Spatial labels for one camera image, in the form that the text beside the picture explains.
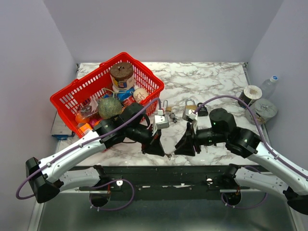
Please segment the large brass padlock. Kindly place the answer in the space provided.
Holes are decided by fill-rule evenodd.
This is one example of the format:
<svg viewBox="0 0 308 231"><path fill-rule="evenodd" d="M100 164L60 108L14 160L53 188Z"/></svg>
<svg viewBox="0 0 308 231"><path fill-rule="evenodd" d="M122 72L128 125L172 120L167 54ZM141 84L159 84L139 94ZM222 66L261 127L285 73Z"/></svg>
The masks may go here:
<svg viewBox="0 0 308 231"><path fill-rule="evenodd" d="M197 105L193 99L187 99L185 101L185 110L193 110L197 109Z"/></svg>

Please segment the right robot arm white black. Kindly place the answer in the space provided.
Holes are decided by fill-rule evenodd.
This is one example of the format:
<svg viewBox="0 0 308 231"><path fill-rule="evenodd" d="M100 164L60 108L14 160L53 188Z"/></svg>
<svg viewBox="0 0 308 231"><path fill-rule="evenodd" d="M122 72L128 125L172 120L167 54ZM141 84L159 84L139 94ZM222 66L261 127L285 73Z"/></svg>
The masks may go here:
<svg viewBox="0 0 308 231"><path fill-rule="evenodd" d="M308 213L308 172L278 154L254 132L236 125L234 116L219 108L210 112L210 128L197 129L188 122L176 144L176 155L195 156L201 146L224 143L227 150L247 158L273 176L253 172L245 167L230 164L218 179L219 186L231 189L236 186L257 189L282 198L295 211Z"/></svg>

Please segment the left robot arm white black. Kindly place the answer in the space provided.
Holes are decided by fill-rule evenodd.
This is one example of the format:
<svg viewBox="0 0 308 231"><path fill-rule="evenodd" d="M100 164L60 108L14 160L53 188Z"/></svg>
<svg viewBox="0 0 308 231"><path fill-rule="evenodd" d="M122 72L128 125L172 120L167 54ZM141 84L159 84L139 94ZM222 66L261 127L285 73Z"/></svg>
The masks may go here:
<svg viewBox="0 0 308 231"><path fill-rule="evenodd" d="M160 142L161 130L169 127L162 109L154 116L153 123L142 125L147 118L145 108L133 103L124 111L103 119L93 130L62 151L43 159L32 157L26 161L27 182L38 203L47 202L61 191L78 187L93 187L102 190L107 183L100 166L85 170L72 170L88 157L122 143L125 138L141 144L144 154L164 156Z"/></svg>

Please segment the small brass padlock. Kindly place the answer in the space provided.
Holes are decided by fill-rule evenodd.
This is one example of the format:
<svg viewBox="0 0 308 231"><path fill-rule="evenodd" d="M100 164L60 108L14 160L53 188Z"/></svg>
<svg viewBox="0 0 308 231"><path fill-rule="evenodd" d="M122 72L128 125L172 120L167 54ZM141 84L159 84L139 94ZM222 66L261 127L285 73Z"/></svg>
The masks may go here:
<svg viewBox="0 0 308 231"><path fill-rule="evenodd" d="M163 101L163 108L165 112L170 113L172 111L172 107L168 105L168 100Z"/></svg>

